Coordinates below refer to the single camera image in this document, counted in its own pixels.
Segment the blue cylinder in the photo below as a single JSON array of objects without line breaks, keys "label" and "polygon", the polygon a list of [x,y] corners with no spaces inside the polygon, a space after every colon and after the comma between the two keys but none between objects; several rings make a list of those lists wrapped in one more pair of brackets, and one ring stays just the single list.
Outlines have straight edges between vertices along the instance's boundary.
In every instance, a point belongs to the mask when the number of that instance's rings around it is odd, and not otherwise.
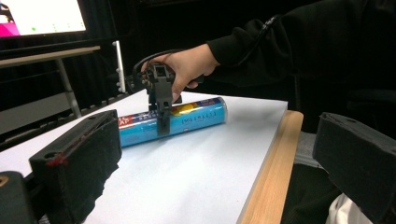
[{"label": "blue cylinder", "polygon": [[157,111],[119,117],[120,141],[128,147],[161,137],[184,133],[225,122],[227,106],[221,97],[172,107],[170,133],[157,134]]}]

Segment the person's arm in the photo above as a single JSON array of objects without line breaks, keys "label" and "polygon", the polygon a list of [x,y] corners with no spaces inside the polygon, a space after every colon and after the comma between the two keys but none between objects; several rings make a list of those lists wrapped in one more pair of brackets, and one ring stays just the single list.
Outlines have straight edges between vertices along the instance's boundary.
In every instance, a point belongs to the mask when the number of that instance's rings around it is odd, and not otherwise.
[{"label": "person's arm", "polygon": [[[335,81],[381,68],[394,74],[395,11],[395,0],[323,0],[298,7],[271,25],[238,76],[212,78],[248,86],[289,75]],[[221,65],[233,66],[262,26],[261,21],[250,21],[207,44]]]}]

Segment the computer screen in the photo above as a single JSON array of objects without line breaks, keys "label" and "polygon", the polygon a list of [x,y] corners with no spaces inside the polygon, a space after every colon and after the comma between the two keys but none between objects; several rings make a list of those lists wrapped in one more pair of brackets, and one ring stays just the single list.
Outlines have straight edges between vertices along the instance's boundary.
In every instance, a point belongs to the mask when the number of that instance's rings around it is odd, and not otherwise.
[{"label": "computer screen", "polygon": [[0,0],[0,37],[85,31],[78,0]]}]

